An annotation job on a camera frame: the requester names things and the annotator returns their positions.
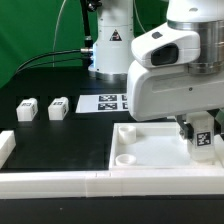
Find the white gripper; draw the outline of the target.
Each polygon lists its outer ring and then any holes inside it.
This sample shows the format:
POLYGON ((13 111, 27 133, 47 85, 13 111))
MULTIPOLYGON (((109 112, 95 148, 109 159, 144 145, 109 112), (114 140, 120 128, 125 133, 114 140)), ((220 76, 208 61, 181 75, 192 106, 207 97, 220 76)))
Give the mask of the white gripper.
POLYGON ((224 136, 224 24, 168 21, 135 38, 127 77, 130 115, 138 120, 176 116, 179 134, 194 128, 182 116, 207 111, 224 136))

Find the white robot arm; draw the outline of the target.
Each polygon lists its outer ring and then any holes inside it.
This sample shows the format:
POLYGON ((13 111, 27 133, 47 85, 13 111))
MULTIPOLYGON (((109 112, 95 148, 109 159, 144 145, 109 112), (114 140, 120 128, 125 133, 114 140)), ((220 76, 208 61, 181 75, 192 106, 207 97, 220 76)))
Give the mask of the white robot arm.
POLYGON ((138 120, 186 117, 224 108, 224 0, 169 0, 166 22, 135 38, 120 0, 97 0, 98 39, 90 74, 127 79, 128 109, 138 120))

